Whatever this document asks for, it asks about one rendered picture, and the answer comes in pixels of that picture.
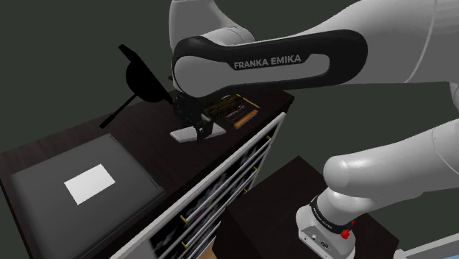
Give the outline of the black desk lamp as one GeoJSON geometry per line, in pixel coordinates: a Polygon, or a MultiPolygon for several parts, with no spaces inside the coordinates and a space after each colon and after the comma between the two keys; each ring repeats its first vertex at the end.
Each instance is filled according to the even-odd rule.
{"type": "Polygon", "coordinates": [[[99,127],[101,129],[104,129],[136,97],[145,102],[157,103],[165,100],[171,105],[174,104],[171,95],[140,56],[124,44],[121,44],[118,48],[129,61],[125,72],[125,80],[133,94],[114,113],[100,123],[99,127]]]}

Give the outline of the dark patterned book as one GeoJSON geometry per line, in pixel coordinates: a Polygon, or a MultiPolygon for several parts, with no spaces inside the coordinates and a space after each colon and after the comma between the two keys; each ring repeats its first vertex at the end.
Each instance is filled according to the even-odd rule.
{"type": "Polygon", "coordinates": [[[227,95],[204,106],[204,114],[211,119],[225,118],[239,129],[254,118],[260,106],[240,94],[227,95]]]}

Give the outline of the dark chest of drawers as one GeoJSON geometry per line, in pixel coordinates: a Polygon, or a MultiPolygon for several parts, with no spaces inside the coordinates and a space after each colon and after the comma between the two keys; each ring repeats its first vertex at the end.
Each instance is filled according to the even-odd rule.
{"type": "Polygon", "coordinates": [[[276,124],[294,101],[284,91],[245,93],[243,97],[260,106],[257,115],[240,129],[227,126],[225,134],[202,142],[179,143],[170,136],[181,125],[168,102],[140,102],[125,108],[105,129],[100,129],[103,118],[98,117],[0,153],[0,187],[29,258],[44,259],[44,256],[25,221],[10,175],[109,132],[114,134],[166,193],[156,208],[136,217],[128,228],[115,232],[95,255],[82,258],[110,259],[126,250],[142,230],[218,166],[224,165],[231,155],[238,155],[264,129],[276,124]]]}

